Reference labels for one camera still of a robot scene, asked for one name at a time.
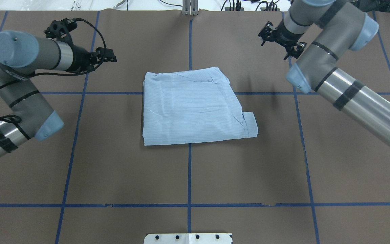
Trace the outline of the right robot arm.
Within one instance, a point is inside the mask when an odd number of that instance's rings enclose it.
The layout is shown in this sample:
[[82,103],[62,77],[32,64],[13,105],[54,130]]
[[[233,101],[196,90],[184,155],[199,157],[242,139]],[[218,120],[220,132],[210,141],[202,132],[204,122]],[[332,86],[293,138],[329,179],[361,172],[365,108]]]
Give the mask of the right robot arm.
[[281,22],[267,22],[258,37],[296,59],[286,74],[294,88],[319,94],[390,147],[390,102],[338,64],[378,31],[378,23],[348,0],[295,0]]

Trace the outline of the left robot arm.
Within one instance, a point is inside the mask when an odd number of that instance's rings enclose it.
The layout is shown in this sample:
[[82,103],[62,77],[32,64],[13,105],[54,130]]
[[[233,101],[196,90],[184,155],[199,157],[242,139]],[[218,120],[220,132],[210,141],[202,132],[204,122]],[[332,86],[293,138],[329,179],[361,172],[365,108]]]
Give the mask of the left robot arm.
[[43,141],[59,131],[64,122],[32,83],[38,69],[48,75],[78,76],[96,70],[103,62],[116,62],[107,47],[88,52],[76,46],[70,30],[57,27],[45,37],[27,32],[0,32],[0,157],[31,138]]

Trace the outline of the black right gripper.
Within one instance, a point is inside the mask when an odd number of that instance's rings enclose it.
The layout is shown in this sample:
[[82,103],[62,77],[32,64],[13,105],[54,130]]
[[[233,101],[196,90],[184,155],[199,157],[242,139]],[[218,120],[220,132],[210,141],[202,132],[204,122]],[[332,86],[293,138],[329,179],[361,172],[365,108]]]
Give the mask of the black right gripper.
[[303,33],[296,34],[290,32],[288,29],[286,29],[283,22],[280,22],[280,24],[275,27],[270,21],[266,23],[266,25],[258,34],[258,37],[260,37],[262,40],[261,46],[263,46],[266,42],[275,42],[280,46],[283,46],[287,52],[286,56],[284,57],[285,60],[288,57],[294,57],[298,59],[301,56],[307,45],[306,42],[299,42],[299,39],[302,36]]

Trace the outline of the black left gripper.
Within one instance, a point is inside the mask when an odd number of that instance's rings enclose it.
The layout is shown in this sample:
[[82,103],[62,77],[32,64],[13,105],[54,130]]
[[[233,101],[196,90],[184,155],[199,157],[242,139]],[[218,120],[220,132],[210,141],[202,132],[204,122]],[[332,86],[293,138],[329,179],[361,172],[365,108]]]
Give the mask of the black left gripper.
[[73,62],[70,66],[70,72],[80,74],[82,72],[93,71],[95,65],[104,62],[117,62],[113,49],[96,48],[94,52],[88,52],[85,48],[73,46]]

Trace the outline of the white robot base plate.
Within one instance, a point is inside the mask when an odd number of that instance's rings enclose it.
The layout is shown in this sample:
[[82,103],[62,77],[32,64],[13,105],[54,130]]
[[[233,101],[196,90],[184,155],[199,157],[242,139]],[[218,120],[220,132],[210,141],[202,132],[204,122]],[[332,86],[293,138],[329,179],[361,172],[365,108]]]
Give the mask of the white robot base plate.
[[151,233],[144,244],[232,244],[231,233]]

